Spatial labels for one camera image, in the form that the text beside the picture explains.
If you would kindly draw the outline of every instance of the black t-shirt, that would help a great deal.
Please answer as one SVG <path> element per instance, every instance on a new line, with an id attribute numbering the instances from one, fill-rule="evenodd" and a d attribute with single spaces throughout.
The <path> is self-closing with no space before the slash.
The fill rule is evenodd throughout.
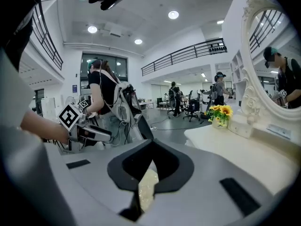
<path id="1" fill-rule="evenodd" d="M 22 29 L 17 31 L 20 23 L 29 14 L 32 8 L 39 0 L 2 0 L 1 7 L 3 8 L 2 17 L 9 21 L 9 25 L 2 29 L 0 36 L 0 46 L 4 48 L 13 66 L 19 70 L 21 55 L 29 41 L 32 33 L 32 19 Z M 17 9 L 12 11 L 11 3 L 19 4 Z"/>
<path id="2" fill-rule="evenodd" d="M 88 81 L 89 81 L 89 86 L 90 84 L 97 84 L 100 85 L 100 75 L 98 71 L 93 71 L 91 74 L 88 75 Z M 104 101 L 112 105 L 114 102 L 114 91 L 116 87 L 116 83 L 114 83 L 110 78 L 108 78 L 106 75 L 103 73 L 101 74 L 101 90 L 103 94 L 103 99 Z M 111 110 L 108 108 L 108 106 L 104 103 L 103 108 L 100 110 L 100 114 L 104 115 Z"/>
<path id="3" fill-rule="evenodd" d="M 301 68 L 295 59 L 292 59 L 292 68 L 293 71 L 291 71 L 288 67 L 286 58 L 285 73 L 282 73 L 281 71 L 278 73 L 278 90 L 281 91 L 284 89 L 288 95 L 291 94 L 295 89 L 301 89 L 301 83 L 298 82 L 298 79 L 301 78 Z M 289 103 L 290 108 L 298 108 L 299 106 L 301 106 L 301 97 L 298 97 Z"/>

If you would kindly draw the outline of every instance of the window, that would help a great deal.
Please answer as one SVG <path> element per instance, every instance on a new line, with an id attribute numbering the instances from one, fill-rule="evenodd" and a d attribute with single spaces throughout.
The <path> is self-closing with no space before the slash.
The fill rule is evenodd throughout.
<path id="1" fill-rule="evenodd" d="M 120 81 L 127 81 L 127 59 L 108 55 L 99 54 L 83 54 L 82 63 L 80 67 L 80 88 L 86 89 L 88 86 L 88 63 L 91 59 L 106 60 L 112 72 L 120 79 Z"/>

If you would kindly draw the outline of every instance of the cap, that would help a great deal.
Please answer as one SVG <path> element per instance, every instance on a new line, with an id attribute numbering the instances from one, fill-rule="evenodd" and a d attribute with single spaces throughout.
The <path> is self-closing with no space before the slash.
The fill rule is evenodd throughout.
<path id="1" fill-rule="evenodd" d="M 92 65 L 94 64 L 95 61 L 99 61 L 100 65 L 102 65 L 102 61 L 100 59 L 91 59 L 89 62 L 88 62 L 88 70 L 91 69 Z"/>
<path id="2" fill-rule="evenodd" d="M 266 47 L 263 52 L 263 57 L 266 61 L 271 61 L 271 56 L 276 54 L 278 50 L 272 47 Z"/>
<path id="3" fill-rule="evenodd" d="M 222 72 L 217 72 L 217 73 L 216 73 L 216 76 L 217 76 L 217 77 L 226 77 L 226 75 L 223 74 Z"/>

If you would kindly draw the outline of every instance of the mirror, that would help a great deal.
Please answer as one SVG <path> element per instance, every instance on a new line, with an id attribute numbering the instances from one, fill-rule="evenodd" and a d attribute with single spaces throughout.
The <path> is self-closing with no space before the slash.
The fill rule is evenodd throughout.
<path id="1" fill-rule="evenodd" d="M 301 43 L 289 18 L 277 10 L 259 12 L 248 36 L 253 66 L 267 96 L 281 107 L 300 107 Z"/>

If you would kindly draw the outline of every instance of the ornate mirror frame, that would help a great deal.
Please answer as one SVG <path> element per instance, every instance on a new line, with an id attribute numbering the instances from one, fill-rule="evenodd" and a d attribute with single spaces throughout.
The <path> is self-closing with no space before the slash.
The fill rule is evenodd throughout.
<path id="1" fill-rule="evenodd" d="M 254 117 L 254 120 L 269 114 L 278 117 L 287 123 L 301 121 L 301 107 L 285 109 L 274 103 L 266 94 L 256 75 L 249 48 L 248 32 L 255 16 L 265 10 L 278 10 L 283 13 L 281 6 L 274 0 L 248 0 L 248 7 L 244 8 L 241 24 L 241 56 L 244 64 L 243 80 L 246 81 L 246 89 L 241 102 L 243 114 L 247 117 Z"/>

